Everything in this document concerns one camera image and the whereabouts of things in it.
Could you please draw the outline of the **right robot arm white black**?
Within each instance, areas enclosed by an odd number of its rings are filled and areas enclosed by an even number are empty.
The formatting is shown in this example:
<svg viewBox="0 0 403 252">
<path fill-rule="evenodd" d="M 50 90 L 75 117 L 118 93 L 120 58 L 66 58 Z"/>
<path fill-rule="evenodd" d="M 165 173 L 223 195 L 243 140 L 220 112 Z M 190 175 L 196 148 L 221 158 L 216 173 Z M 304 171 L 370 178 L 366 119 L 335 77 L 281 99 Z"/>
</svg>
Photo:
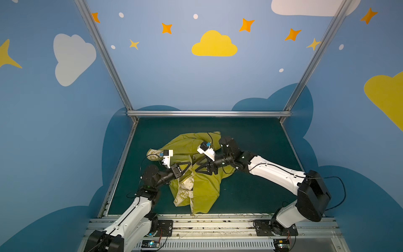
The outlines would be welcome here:
<svg viewBox="0 0 403 252">
<path fill-rule="evenodd" d="M 205 156 L 198 163 L 197 173 L 216 175 L 219 169 L 230 166 L 237 171 L 265 178 L 297 197 L 294 202 L 274 213 L 269 226 L 275 234 L 282 234 L 300 221 L 319 222 L 330 209 L 328 204 L 332 197 L 325 185 L 325 177 L 316 171 L 296 171 L 255 153 L 242 151 L 233 138 L 220 139 L 218 151 L 214 150 L 211 142 L 202 142 L 197 151 Z"/>
</svg>

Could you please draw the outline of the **aluminium frame post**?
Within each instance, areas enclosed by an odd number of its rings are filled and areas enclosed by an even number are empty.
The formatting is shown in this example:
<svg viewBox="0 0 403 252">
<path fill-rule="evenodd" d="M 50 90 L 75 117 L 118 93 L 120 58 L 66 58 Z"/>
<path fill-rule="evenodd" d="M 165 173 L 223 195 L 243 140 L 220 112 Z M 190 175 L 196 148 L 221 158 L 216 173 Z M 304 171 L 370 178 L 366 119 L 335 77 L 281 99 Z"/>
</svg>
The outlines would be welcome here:
<svg viewBox="0 0 403 252">
<path fill-rule="evenodd" d="M 90 32 L 92 39 L 94 40 L 94 43 L 98 49 L 98 52 L 100 53 L 100 55 L 103 59 L 103 62 L 106 65 L 109 75 L 121 97 L 121 100 L 123 101 L 123 103 L 126 107 L 127 112 L 133 110 L 133 106 L 130 102 L 127 91 L 121 81 L 121 78 L 119 77 L 119 74 L 116 70 L 115 65 L 112 62 L 112 59 L 110 57 L 106 44 L 99 32 L 96 22 L 93 19 L 92 13 L 90 12 L 90 8 L 89 8 L 87 1 L 74 0 L 74 2 L 79 9 L 79 12 Z"/>
<path fill-rule="evenodd" d="M 332 42 L 332 40 L 335 37 L 336 33 L 338 32 L 339 28 L 341 27 L 343 21 L 347 17 L 348 9 L 352 5 L 352 3 L 353 3 L 353 0 L 344 0 L 341 2 L 338 10 L 336 11 L 334 17 L 332 18 L 328 28 L 326 29 L 326 31 L 322 37 L 319 48 L 315 50 L 300 81 L 296 85 L 293 93 L 291 94 L 289 100 L 287 101 L 287 103 L 283 109 L 283 115 L 279 118 L 279 122 L 281 124 L 283 124 L 285 122 L 287 117 L 291 116 L 292 108 L 296 104 L 303 89 L 307 85 L 307 83 L 310 80 L 311 76 L 313 75 L 315 69 L 319 65 L 322 57 L 324 56 L 327 48 L 329 47 L 330 43 Z"/>
</svg>

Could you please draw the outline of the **left aluminium frame post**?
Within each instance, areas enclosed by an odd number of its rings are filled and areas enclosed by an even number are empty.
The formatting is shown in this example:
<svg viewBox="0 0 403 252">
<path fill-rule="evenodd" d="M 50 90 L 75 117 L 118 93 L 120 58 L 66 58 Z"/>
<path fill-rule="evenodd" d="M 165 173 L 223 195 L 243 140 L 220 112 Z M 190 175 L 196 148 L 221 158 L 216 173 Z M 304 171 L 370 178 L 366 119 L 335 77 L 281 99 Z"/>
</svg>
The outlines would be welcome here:
<svg viewBox="0 0 403 252">
<path fill-rule="evenodd" d="M 127 91 L 121 81 L 121 78 L 119 77 L 119 74 L 116 70 L 115 65 L 112 62 L 112 59 L 110 57 L 106 44 L 99 32 L 96 22 L 93 19 L 92 13 L 90 12 L 90 8 L 89 8 L 87 1 L 74 0 L 74 2 L 79 9 L 79 12 L 90 32 L 92 39 L 94 40 L 94 43 L 98 49 L 98 52 L 100 53 L 100 55 L 103 59 L 103 62 L 106 65 L 109 75 L 121 97 L 121 100 L 123 101 L 123 103 L 126 107 L 127 112 L 133 110 L 133 106 L 130 102 Z"/>
</svg>

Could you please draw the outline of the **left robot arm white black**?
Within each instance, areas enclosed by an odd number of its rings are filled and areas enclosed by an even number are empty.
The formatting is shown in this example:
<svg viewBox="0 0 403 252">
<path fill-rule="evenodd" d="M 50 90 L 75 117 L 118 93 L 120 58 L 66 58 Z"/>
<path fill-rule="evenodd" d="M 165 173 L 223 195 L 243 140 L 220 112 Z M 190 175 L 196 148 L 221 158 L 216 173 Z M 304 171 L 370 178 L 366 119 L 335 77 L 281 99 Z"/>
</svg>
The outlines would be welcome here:
<svg viewBox="0 0 403 252">
<path fill-rule="evenodd" d="M 95 230 L 88 237 L 85 252 L 130 252 L 142 243 L 141 247 L 156 249 L 165 246 L 157 241 L 143 241 L 144 237 L 171 237 L 170 221 L 159 221 L 152 210 L 160 198 L 160 187 L 169 184 L 183 176 L 192 164 L 181 162 L 160 170 L 156 165 L 150 165 L 142 175 L 143 185 L 139 188 L 133 203 L 110 226 L 103 231 Z"/>
</svg>

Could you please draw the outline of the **right controller board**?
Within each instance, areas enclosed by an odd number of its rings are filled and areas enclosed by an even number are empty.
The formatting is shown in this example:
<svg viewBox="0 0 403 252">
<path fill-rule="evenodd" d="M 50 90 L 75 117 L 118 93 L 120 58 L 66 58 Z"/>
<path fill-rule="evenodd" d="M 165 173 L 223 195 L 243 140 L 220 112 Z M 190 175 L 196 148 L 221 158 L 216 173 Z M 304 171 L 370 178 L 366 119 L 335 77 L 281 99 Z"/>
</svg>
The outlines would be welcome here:
<svg viewBox="0 0 403 252">
<path fill-rule="evenodd" d="M 275 239 L 273 241 L 274 252 L 289 252 L 290 251 L 290 242 L 285 239 Z"/>
</svg>

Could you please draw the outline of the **green jacket with printed lining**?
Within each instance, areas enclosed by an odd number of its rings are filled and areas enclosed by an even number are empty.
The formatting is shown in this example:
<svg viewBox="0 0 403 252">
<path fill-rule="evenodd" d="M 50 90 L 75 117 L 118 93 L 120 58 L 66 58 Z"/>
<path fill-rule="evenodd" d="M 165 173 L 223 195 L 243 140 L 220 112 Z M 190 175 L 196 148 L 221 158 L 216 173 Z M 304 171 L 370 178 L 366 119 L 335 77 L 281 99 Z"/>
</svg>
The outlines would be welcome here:
<svg viewBox="0 0 403 252">
<path fill-rule="evenodd" d="M 219 198 L 221 181 L 231 176 L 235 168 L 228 165 L 223 169 L 219 169 L 216 175 L 197 173 L 196 169 L 200 167 L 197 164 L 198 162 L 204 163 L 208 159 L 197 151 L 200 144 L 204 141 L 211 142 L 213 149 L 218 151 L 221 149 L 220 139 L 221 132 L 219 131 L 184 133 L 165 146 L 157 150 L 150 149 L 147 152 L 147 158 L 150 161 L 160 161 L 162 160 L 160 154 L 164 150 L 173 150 L 171 164 L 192 163 L 184 176 L 170 183 L 170 190 L 174 196 L 173 203 L 176 207 L 190 206 L 192 214 L 208 213 Z"/>
</svg>

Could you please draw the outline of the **aluminium rail base frame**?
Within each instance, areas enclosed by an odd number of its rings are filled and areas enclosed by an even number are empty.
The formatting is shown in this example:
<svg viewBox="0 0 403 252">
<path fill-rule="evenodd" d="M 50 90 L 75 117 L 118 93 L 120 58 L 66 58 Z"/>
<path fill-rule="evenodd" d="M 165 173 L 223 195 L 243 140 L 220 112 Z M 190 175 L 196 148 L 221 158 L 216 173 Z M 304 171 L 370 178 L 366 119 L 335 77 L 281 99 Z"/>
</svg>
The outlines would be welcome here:
<svg viewBox="0 0 403 252">
<path fill-rule="evenodd" d="M 270 214 L 162 214 L 158 220 L 172 220 L 171 237 L 144 237 L 159 240 L 165 246 L 158 251 L 135 252 L 274 252 L 273 241 L 290 242 L 290 252 L 348 252 L 349 247 L 334 218 L 320 222 L 303 220 L 296 223 L 298 236 L 257 236 L 253 221 L 271 219 Z"/>
</svg>

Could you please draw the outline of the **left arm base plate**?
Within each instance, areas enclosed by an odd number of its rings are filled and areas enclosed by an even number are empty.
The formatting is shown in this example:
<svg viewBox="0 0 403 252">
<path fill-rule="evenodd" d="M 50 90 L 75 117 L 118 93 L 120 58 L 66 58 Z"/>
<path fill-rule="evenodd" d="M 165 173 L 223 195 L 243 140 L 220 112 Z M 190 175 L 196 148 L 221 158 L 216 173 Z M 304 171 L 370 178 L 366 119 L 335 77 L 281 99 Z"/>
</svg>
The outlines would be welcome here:
<svg viewBox="0 0 403 252">
<path fill-rule="evenodd" d="M 172 220 L 153 220 L 151 223 L 151 230 L 147 234 L 149 237 L 162 236 L 171 237 L 173 232 Z"/>
</svg>

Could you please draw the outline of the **rear horizontal aluminium bar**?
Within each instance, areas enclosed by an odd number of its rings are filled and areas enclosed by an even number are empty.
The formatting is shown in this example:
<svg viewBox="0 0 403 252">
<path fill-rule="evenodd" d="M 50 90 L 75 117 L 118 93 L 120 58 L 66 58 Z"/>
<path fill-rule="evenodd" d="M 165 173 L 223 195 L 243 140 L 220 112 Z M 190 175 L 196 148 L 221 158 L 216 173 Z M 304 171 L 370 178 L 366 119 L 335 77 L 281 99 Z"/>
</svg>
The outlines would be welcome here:
<svg viewBox="0 0 403 252">
<path fill-rule="evenodd" d="M 163 111 L 163 110 L 128 110 L 131 117 L 234 117 L 268 118 L 290 117 L 289 111 Z"/>
</svg>

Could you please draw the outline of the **left controller board green led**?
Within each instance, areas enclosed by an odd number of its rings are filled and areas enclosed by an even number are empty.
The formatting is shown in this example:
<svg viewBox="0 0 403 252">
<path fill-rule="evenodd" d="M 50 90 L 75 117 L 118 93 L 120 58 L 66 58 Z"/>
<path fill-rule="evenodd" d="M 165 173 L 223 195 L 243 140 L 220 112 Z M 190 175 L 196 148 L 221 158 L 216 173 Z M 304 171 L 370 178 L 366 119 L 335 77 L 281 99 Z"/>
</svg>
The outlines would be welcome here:
<svg viewBox="0 0 403 252">
<path fill-rule="evenodd" d="M 157 240 L 143 240 L 140 251 L 157 251 L 160 248 L 160 242 Z"/>
</svg>

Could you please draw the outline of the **right aluminium frame post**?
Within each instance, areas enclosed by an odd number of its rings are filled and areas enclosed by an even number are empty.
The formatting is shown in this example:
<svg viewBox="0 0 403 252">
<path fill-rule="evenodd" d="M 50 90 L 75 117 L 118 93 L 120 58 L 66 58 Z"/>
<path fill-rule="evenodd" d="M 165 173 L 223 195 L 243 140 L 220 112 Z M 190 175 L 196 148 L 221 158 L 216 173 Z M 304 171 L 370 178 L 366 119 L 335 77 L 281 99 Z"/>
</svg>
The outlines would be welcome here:
<svg viewBox="0 0 403 252">
<path fill-rule="evenodd" d="M 283 124 L 285 122 L 287 117 L 291 116 L 292 108 L 296 104 L 303 89 L 307 85 L 307 83 L 310 80 L 311 76 L 313 75 L 315 69 L 319 65 L 322 57 L 324 56 L 327 48 L 329 47 L 330 43 L 332 42 L 332 40 L 335 37 L 336 33 L 338 32 L 339 28 L 341 27 L 343 21 L 347 17 L 348 9 L 352 5 L 352 3 L 353 3 L 353 0 L 344 0 L 341 2 L 338 10 L 336 11 L 334 17 L 332 18 L 328 28 L 326 29 L 326 31 L 322 37 L 319 48 L 315 50 L 300 81 L 296 85 L 293 93 L 291 94 L 289 100 L 287 101 L 287 103 L 283 109 L 283 115 L 279 118 L 279 122 L 281 124 Z"/>
</svg>

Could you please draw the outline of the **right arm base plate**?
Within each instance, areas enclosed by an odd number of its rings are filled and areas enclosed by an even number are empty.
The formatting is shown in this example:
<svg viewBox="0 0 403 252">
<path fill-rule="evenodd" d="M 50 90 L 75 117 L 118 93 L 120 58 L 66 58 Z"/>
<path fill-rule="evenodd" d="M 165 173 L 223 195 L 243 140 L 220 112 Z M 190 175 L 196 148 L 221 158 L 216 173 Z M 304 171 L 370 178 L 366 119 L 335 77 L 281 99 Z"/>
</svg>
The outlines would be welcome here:
<svg viewBox="0 0 403 252">
<path fill-rule="evenodd" d="M 293 224 L 289 228 L 285 228 L 280 224 L 272 224 L 268 219 L 255 219 L 253 227 L 257 236 L 298 236 L 297 227 Z"/>
</svg>

